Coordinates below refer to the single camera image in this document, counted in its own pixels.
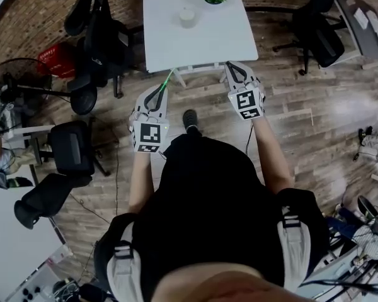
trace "office chair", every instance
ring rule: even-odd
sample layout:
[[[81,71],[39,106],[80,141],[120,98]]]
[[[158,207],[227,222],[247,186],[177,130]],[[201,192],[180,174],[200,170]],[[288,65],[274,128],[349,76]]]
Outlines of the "office chair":
[[[49,174],[21,201],[15,203],[14,213],[25,227],[32,229],[40,217],[56,215],[73,188],[84,187],[91,182],[94,166],[104,176],[110,175],[95,157],[96,151],[110,142],[92,146],[92,122],[90,120],[87,125],[83,121],[72,121],[53,127],[48,137],[52,152],[40,151],[36,139],[33,139],[35,143],[32,146],[40,160],[54,158],[59,174]]]
[[[113,79],[113,95],[121,98],[118,84],[123,74],[129,70],[140,70],[134,65],[134,34],[143,27],[127,29],[113,20],[108,0],[77,0],[64,22],[64,28],[70,36],[76,36],[87,27],[86,36],[77,43],[76,78],[67,83],[68,90],[85,90],[83,108],[87,113],[96,102],[97,87],[105,87]]]
[[[32,229],[40,217],[50,218],[56,215],[73,188],[87,186],[91,180],[91,176],[49,174],[21,200],[15,202],[15,217],[23,226]]]
[[[346,28],[344,22],[330,25],[321,14],[328,12],[335,0],[310,0],[305,6],[294,11],[292,22],[284,22],[297,37],[287,45],[273,47],[274,52],[283,48],[297,47],[303,49],[304,69],[300,75],[308,73],[309,51],[321,67],[327,67],[345,52],[345,48],[335,30]]]

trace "black cable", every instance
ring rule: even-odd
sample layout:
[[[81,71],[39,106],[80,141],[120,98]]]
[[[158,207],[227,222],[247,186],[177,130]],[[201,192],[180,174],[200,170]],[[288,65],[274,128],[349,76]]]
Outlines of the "black cable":
[[[62,100],[65,101],[65,102],[71,103],[70,101],[64,99],[62,96],[59,96],[59,95],[54,95],[54,96],[57,96],[58,98],[62,99]]]
[[[246,147],[245,147],[245,154],[246,155],[248,155],[248,147],[249,147],[249,143],[251,141],[252,131],[253,131],[253,124],[251,122],[251,131],[249,133],[248,142],[246,142]]]
[[[119,138],[116,136],[116,133],[115,131],[113,131],[113,128],[106,122],[104,122],[103,120],[97,118],[94,114],[91,114],[91,117],[93,117],[94,119],[102,122],[106,127],[108,127],[113,136],[115,137],[116,140],[119,141]],[[116,186],[116,195],[115,195],[115,215],[117,216],[118,215],[118,194],[119,194],[119,186],[118,186],[118,173],[119,173],[119,142],[118,142],[118,145],[116,147],[116,161],[117,161],[117,166],[116,166],[116,176],[115,176],[115,186]]]
[[[71,198],[73,198],[77,203],[79,203],[81,205],[81,207],[83,207],[85,210],[88,210],[90,212],[92,212],[95,216],[101,218],[103,221],[107,222],[109,225],[111,225],[111,223],[106,220],[105,218],[103,218],[102,216],[100,216],[99,214],[97,214],[95,211],[92,211],[91,209],[88,209],[87,207],[85,207],[84,205],[84,201],[82,199],[80,199],[79,201],[72,195],[70,194]]]
[[[93,249],[91,250],[91,253],[89,253],[89,256],[88,256],[88,259],[87,259],[87,263],[86,263],[86,265],[84,266],[83,271],[81,272],[80,278],[79,278],[78,281],[77,281],[77,285],[80,283],[81,279],[83,278],[84,273],[86,272],[86,269],[87,269],[87,266],[88,266],[88,262],[89,262],[89,260],[91,259],[91,255],[93,254],[95,247],[96,247],[96,242],[95,242],[95,244],[93,245]]]

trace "fan stand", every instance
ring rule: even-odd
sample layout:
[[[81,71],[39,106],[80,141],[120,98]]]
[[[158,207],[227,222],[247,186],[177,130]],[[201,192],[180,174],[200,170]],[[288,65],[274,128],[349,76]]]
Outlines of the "fan stand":
[[[71,108],[78,115],[86,115],[94,108],[96,100],[98,98],[96,87],[78,89],[73,92],[57,92],[46,89],[35,89],[31,87],[20,87],[17,85],[16,81],[10,76],[6,76],[7,82],[7,95],[20,95],[30,94],[30,95],[53,95],[60,97],[70,98]]]

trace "white candle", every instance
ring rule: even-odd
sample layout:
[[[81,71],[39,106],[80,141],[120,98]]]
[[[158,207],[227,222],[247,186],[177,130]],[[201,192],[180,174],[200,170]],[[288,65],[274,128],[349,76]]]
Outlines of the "white candle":
[[[179,18],[181,20],[182,27],[191,28],[195,26],[195,12],[193,10],[184,8],[179,13]]]

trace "white strap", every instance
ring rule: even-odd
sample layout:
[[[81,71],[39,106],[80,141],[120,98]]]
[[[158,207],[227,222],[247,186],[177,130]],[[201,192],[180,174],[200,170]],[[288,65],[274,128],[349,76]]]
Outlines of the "white strap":
[[[121,241],[132,242],[133,224],[130,223],[126,227]],[[106,271],[109,286],[116,300],[143,302],[140,288],[141,260],[139,253],[128,245],[115,247],[115,255],[110,259]]]
[[[285,216],[285,226],[281,221],[277,230],[283,250],[284,288],[295,292],[307,276],[311,236],[298,216]]]

